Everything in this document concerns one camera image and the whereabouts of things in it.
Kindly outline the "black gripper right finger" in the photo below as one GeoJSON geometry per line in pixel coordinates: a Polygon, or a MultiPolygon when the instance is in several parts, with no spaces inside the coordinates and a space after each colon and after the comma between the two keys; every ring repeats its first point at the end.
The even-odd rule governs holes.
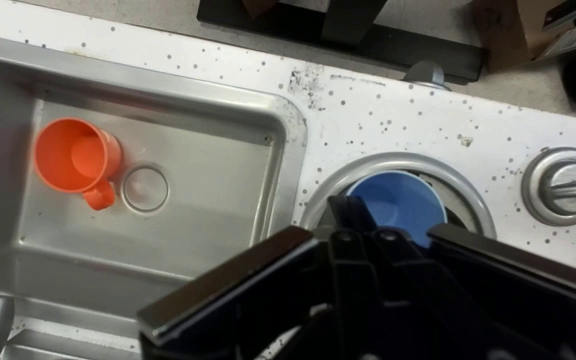
{"type": "Polygon", "coordinates": [[[497,325],[555,360],[576,360],[576,269],[452,225],[429,237],[430,256],[497,325]]]}

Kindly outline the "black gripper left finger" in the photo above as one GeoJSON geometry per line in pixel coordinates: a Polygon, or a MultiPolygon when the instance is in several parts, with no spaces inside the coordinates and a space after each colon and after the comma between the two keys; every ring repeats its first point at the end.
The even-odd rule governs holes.
{"type": "Polygon", "coordinates": [[[327,360],[327,244],[289,226],[138,315],[143,360],[327,360]]]}

